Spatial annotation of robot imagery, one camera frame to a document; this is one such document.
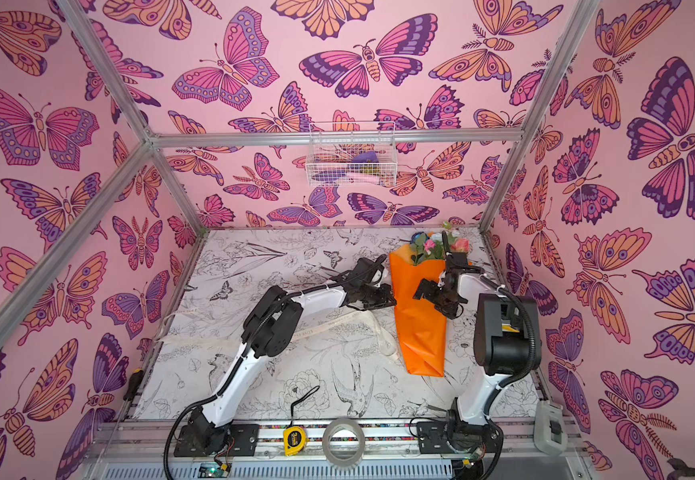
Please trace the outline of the orange wrapping paper sheet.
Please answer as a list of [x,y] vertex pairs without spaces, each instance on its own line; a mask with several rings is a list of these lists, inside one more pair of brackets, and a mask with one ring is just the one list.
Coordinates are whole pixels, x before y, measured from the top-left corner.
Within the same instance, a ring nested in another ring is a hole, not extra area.
[[391,288],[395,296],[395,327],[405,369],[411,375],[445,376],[447,318],[427,300],[415,300],[421,280],[439,281],[445,271],[443,260],[411,262],[413,248],[403,245],[389,255]]

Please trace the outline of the small pink fake rose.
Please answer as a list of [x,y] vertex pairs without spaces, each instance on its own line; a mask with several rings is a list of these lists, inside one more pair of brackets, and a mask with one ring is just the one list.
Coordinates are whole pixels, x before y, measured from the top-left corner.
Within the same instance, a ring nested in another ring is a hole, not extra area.
[[433,238],[429,238],[429,241],[425,245],[415,245],[415,263],[421,264],[429,260],[441,260],[445,257],[443,253],[443,244],[439,241],[435,241]]

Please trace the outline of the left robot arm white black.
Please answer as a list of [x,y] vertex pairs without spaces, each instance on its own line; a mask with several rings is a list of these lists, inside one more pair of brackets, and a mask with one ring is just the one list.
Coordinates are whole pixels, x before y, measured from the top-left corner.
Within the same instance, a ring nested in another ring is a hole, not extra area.
[[343,307],[373,311],[395,306],[393,290],[385,282],[387,258],[361,257],[355,268],[299,291],[269,287],[243,321],[239,348],[219,386],[188,404],[172,424],[163,464],[176,454],[196,457],[225,451],[241,400],[267,361],[289,346],[302,318]]

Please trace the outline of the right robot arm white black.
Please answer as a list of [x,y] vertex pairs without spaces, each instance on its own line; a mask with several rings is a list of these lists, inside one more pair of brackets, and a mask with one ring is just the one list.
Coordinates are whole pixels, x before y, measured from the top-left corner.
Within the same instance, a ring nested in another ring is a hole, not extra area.
[[445,270],[439,279],[421,280],[413,298],[429,302],[447,319],[475,308],[473,356],[479,366],[475,380],[447,411],[443,439],[457,453],[481,456],[503,447],[501,428],[491,418],[499,394],[529,376],[541,362],[537,339],[537,306],[469,262],[467,252],[455,248],[457,238],[445,231],[437,248]]

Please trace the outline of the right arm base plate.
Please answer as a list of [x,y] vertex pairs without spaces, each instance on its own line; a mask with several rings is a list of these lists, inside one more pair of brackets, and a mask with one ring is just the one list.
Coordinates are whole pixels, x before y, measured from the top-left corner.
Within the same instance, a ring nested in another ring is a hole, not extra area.
[[488,425],[446,422],[443,420],[415,420],[409,432],[417,438],[422,454],[463,455],[483,459],[503,447],[501,434]]

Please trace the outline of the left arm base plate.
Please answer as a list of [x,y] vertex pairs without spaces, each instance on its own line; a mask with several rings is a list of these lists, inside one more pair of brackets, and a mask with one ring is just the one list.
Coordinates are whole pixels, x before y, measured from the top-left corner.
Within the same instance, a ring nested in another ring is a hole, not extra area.
[[183,426],[177,436],[173,455],[181,457],[255,456],[258,424],[228,424],[222,427]]

